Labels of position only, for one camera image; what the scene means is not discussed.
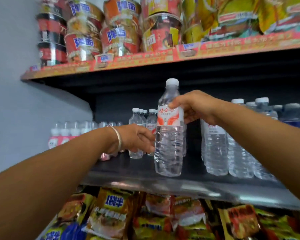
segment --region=person's left arm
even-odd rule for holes
[[[115,127],[122,149],[154,151],[150,130]],[[118,149],[110,128],[99,128],[0,173],[0,240],[34,240],[61,209],[102,153]]]

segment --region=wall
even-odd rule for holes
[[[39,62],[34,0],[0,0],[0,172],[45,151],[56,121],[92,120],[88,103],[20,76]]]

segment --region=person's right arm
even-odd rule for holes
[[[185,123],[199,118],[224,128],[244,149],[300,199],[300,129],[202,91],[178,96]]]

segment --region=red promotional shelf strip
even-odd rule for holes
[[[113,58],[111,55],[104,54],[99,55],[96,61],[45,66],[36,71],[30,69],[30,71],[27,71],[21,76],[21,79],[32,80],[100,70],[131,68],[184,60],[197,60],[296,48],[300,48],[300,32],[287,31],[248,38],[184,44],[168,50],[138,53],[123,57]]]

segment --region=silver bracelet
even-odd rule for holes
[[[119,145],[118,145],[118,150],[117,150],[117,152],[120,152],[120,150],[121,150],[121,146],[122,146],[122,140],[121,140],[121,136],[120,136],[120,134],[119,134],[119,132],[117,131],[117,129],[116,128],[114,128],[112,125],[108,125],[108,127],[111,127],[112,129],[114,129],[114,131],[116,132],[116,134],[117,134],[117,137],[118,137],[118,141],[119,141]]]

